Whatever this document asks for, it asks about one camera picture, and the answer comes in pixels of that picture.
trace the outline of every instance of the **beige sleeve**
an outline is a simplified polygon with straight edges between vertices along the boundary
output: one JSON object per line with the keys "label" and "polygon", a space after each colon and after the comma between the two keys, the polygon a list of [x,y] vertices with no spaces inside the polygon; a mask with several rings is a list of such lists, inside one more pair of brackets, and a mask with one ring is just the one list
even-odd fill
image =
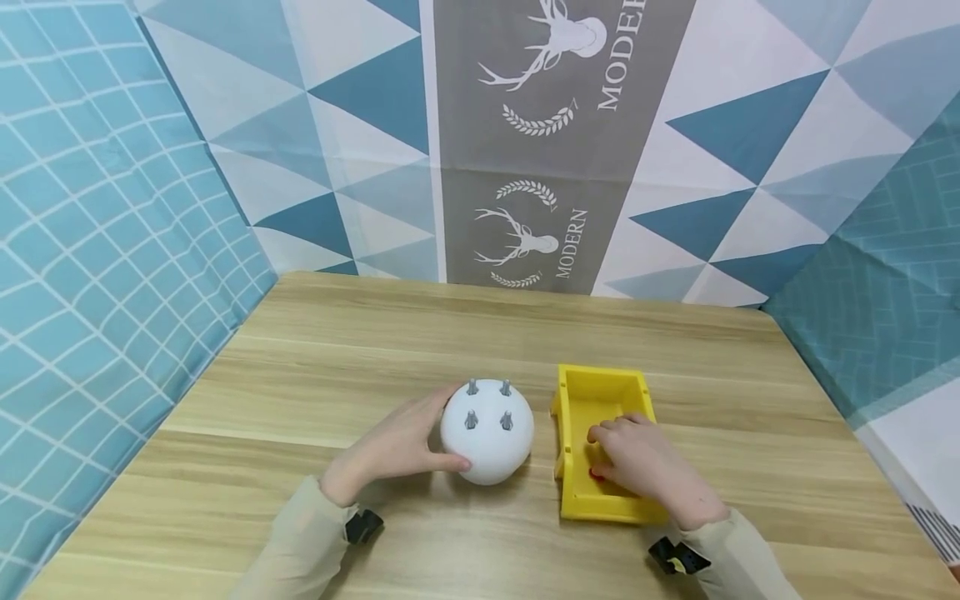
{"label": "beige sleeve", "polygon": [[800,600],[770,545],[738,511],[730,518],[681,532],[682,541],[711,566],[696,573],[709,600]]}
{"label": "beige sleeve", "polygon": [[330,502],[315,477],[304,479],[230,600],[318,600],[340,570],[348,547],[344,527],[356,512]]}

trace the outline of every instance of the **backdrop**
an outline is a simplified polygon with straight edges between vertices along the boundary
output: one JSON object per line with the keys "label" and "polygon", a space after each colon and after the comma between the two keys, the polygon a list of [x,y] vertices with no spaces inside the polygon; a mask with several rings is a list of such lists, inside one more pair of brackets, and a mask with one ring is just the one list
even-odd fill
{"label": "backdrop", "polygon": [[960,579],[960,96],[764,310]]}
{"label": "backdrop", "polygon": [[756,305],[960,89],[924,0],[135,0],[279,271]]}
{"label": "backdrop", "polygon": [[123,2],[0,2],[0,599],[276,275]]}

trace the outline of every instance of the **gray banner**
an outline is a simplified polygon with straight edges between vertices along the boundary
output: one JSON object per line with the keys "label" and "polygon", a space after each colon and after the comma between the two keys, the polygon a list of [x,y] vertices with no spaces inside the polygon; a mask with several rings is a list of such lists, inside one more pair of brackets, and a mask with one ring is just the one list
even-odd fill
{"label": "gray banner", "polygon": [[434,3],[449,282],[591,292],[694,2]]}

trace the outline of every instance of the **white ball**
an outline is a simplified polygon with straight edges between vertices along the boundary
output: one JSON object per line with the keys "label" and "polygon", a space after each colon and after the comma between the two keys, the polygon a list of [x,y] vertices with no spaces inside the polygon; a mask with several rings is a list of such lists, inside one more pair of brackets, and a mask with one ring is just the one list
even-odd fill
{"label": "white ball", "polygon": [[503,382],[477,379],[450,398],[440,421],[440,438],[447,452],[470,460],[464,478],[480,486],[498,484],[514,474],[530,455],[534,442],[534,414],[515,387],[501,393]]}

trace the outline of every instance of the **yellow plastic tray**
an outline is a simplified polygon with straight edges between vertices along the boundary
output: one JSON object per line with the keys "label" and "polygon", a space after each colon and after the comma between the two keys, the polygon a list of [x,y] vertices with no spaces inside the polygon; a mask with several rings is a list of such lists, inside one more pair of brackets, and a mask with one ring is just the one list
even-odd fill
{"label": "yellow plastic tray", "polygon": [[637,525],[666,522],[667,512],[656,500],[638,498],[589,473],[591,465],[607,460],[599,444],[587,442],[592,425],[630,412],[656,421],[643,373],[560,365],[558,384],[550,414],[557,418],[560,432],[553,472],[554,478],[563,479],[560,516]]}

